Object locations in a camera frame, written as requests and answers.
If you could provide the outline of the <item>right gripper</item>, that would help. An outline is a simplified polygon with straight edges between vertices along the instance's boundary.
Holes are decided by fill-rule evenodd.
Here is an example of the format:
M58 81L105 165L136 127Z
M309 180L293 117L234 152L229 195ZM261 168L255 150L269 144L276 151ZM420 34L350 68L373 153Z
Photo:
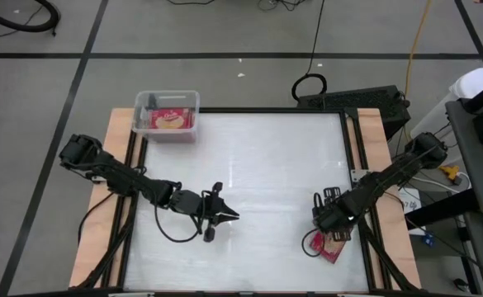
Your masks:
M347 214L340 202L339 187L327 187L323 194L313 195L313 224L323 234L330 235L335 242L350 241L354 226L354 215Z

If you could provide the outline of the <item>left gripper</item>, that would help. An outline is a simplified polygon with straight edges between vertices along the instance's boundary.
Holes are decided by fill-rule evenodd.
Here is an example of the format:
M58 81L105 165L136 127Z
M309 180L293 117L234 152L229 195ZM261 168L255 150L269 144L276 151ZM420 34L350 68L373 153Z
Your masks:
M215 238L215 227L218 223L237 220L239 214L232 210L224 200L220 204L220 192L222 182L216 182L210 191L201 192L201 214L192 216L192 221L197 228L197 233L203 236L206 243L211 243Z

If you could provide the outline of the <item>red Orville popcorn bag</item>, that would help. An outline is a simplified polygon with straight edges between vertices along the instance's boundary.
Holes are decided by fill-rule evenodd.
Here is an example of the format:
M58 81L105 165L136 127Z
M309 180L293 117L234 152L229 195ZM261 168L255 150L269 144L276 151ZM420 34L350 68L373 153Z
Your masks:
M322 257L329 263L334 264L346 243L346 241L334 239L331 233L315 231L314 236L310 240L309 248L312 250L314 257Z
M184 130L193 127L194 112L190 108L158 109L150 113L151 129Z

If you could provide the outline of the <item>plywood base board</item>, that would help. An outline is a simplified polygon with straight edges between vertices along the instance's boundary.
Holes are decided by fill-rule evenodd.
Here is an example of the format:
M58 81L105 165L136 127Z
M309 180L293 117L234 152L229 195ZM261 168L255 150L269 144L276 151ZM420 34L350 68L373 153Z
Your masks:
M139 143L131 132L133 110L130 108L115 108L111 111L107 126L104 148L124 160L127 153L131 154L131 163L136 165L139 157ZM382 170L391 162L387 147L381 115L377 109L359 109L358 124L362 132L363 146L367 164L370 169ZM106 202L103 198L108 190L102 185L92 189L89 205L100 206L86 219L83 225L82 242L73 266L69 281L71 287L79 285L95 268L106 252L111 238L111 231L119 229L130 208L128 198L112 197ZM376 203L381 236L386 252L409 281L421 286L419 273L411 246L410 236L406 228L405 216L399 203L396 189L390 189Z

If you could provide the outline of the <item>white paper sheet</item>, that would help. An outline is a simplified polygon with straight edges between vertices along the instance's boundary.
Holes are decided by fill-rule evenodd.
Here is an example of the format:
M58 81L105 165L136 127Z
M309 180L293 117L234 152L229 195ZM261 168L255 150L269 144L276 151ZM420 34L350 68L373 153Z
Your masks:
M422 207L419 191L414 188L403 187L399 190L400 200L404 204L404 213L407 214Z

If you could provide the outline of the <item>black perforated computer case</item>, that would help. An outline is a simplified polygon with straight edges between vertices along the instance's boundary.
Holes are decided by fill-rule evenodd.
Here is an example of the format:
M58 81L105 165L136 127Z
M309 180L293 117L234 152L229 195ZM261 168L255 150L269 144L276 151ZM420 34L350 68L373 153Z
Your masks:
M298 99L297 106L318 110L378 109L387 139L390 139L410 120L410 114L407 111L410 103L395 85L304 96Z

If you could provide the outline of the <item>clear plastic bin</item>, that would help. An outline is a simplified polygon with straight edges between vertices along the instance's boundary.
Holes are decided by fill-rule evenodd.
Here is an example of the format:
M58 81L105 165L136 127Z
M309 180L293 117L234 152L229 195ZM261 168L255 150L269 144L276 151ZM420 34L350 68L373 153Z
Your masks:
M149 127L150 113L158 109L190 108L193 127L184 130L156 130ZM200 95L196 91L142 91L135 98L132 130L156 143L193 143L197 139Z

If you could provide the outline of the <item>white plastic trash bin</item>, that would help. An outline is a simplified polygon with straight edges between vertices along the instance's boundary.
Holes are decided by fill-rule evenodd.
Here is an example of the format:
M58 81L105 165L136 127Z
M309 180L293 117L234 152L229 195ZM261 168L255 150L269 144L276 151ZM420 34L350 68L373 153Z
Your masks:
M445 97L410 131L410 135L415 137L423 132L435 133L439 131L449 123L445 107L449 101L457 101L459 98L472 99L482 90L483 68L477 68L464 74L449 87ZM447 151L447 158L443 161L443 166L457 162L462 158L450 125L438 132L436 137L451 147Z

